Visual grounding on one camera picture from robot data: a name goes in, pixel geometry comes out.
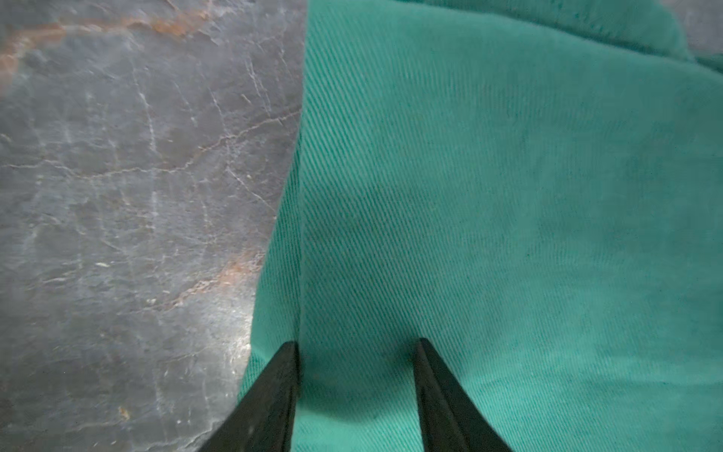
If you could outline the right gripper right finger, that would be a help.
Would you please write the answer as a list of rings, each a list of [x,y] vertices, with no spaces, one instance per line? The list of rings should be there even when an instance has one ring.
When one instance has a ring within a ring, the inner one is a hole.
[[[511,452],[425,338],[416,343],[413,374],[425,452]]]

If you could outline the green trousers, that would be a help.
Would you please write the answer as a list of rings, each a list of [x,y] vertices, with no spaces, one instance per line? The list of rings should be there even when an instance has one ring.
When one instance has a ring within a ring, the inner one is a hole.
[[[722,448],[722,61],[656,1],[312,1],[244,386],[418,451],[431,341],[516,451]]]

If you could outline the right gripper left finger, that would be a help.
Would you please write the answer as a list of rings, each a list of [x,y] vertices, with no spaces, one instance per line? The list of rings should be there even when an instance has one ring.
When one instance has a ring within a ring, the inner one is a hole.
[[[282,344],[201,450],[289,452],[298,394],[299,345],[289,341]]]

